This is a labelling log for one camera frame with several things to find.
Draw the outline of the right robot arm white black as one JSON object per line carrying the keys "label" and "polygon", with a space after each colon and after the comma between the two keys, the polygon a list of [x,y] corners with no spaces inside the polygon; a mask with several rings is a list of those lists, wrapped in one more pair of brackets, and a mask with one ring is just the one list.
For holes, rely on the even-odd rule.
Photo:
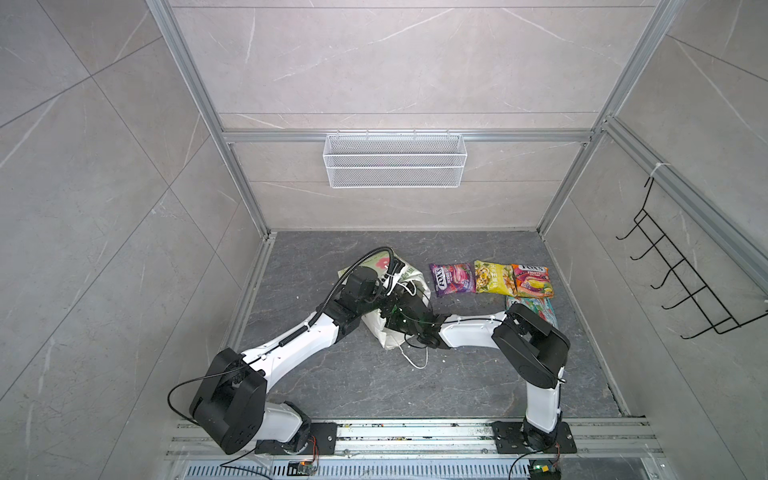
{"label": "right robot arm white black", "polygon": [[557,327],[524,304],[495,314],[405,317],[396,322],[405,335],[435,349],[484,347],[500,351],[526,382],[526,413],[521,427],[534,451],[555,446],[562,420],[561,384],[570,341]]}

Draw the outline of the Fox's fruits candy packet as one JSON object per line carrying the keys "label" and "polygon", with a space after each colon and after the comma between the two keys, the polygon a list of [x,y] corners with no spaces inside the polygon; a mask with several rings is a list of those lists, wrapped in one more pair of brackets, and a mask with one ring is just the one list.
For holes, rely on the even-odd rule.
{"label": "Fox's fruits candy packet", "polygon": [[515,295],[523,298],[552,298],[552,286],[549,269],[543,266],[513,264]]}

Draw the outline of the yellow green snack packet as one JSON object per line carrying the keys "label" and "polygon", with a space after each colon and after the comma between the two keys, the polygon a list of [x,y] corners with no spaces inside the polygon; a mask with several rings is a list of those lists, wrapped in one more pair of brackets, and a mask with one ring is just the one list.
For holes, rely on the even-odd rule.
{"label": "yellow green snack packet", "polygon": [[514,266],[476,260],[475,292],[514,296],[517,293]]}

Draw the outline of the teal cherry mint packet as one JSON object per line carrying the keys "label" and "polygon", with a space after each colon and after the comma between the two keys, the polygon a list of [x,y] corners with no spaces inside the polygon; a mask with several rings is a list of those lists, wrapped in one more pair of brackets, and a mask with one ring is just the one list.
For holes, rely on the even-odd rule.
{"label": "teal cherry mint packet", "polygon": [[549,298],[526,298],[512,296],[505,298],[506,309],[515,304],[525,305],[527,308],[540,316],[543,320],[550,323],[554,327],[558,327],[558,321],[552,307],[551,300]]}

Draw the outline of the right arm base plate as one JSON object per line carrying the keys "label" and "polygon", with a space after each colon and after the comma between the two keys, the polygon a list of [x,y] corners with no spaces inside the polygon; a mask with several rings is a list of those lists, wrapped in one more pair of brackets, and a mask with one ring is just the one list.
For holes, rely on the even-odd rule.
{"label": "right arm base plate", "polygon": [[551,432],[543,432],[526,420],[494,421],[492,439],[499,454],[576,454],[577,446],[567,422],[559,422]]}

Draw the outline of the purple Fox's berries packet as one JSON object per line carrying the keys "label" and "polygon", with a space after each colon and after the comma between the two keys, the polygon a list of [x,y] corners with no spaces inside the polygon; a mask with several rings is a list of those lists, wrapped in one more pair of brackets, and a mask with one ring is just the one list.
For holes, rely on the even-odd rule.
{"label": "purple Fox's berries packet", "polygon": [[430,264],[429,269],[438,297],[476,292],[475,273],[470,263]]}

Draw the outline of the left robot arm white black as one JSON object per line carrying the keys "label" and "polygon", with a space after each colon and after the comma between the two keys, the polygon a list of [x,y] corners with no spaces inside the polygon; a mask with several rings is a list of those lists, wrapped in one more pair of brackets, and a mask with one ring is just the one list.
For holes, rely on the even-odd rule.
{"label": "left robot arm white black", "polygon": [[167,394],[169,408],[205,430],[227,455],[251,441],[302,452],[310,441],[310,418],[290,402],[269,403],[269,390],[381,308],[401,267],[392,248],[371,250],[342,273],[320,305],[297,326],[242,353],[227,347],[214,357],[205,375],[172,387]]}

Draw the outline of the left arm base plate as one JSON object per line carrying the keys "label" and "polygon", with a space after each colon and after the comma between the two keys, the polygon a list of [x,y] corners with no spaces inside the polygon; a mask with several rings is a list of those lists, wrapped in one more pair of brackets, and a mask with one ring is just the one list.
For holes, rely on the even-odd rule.
{"label": "left arm base plate", "polygon": [[287,442],[259,440],[256,454],[270,455],[333,455],[337,442],[338,425],[333,422],[312,423],[301,427]]}

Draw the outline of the white paper gift bag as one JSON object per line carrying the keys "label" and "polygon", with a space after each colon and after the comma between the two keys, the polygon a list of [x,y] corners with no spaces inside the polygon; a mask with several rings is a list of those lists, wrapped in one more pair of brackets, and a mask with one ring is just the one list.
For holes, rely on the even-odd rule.
{"label": "white paper gift bag", "polygon": [[338,327],[337,341],[365,325],[379,339],[381,346],[399,349],[408,337],[426,333],[433,324],[434,316],[429,306],[431,293],[423,275],[407,262],[408,268],[398,284],[408,290],[408,298],[403,298],[401,309],[393,315],[378,314],[374,296],[378,290],[386,289],[383,280],[391,255],[396,256],[392,248],[376,247],[339,272],[339,279],[323,310]]}

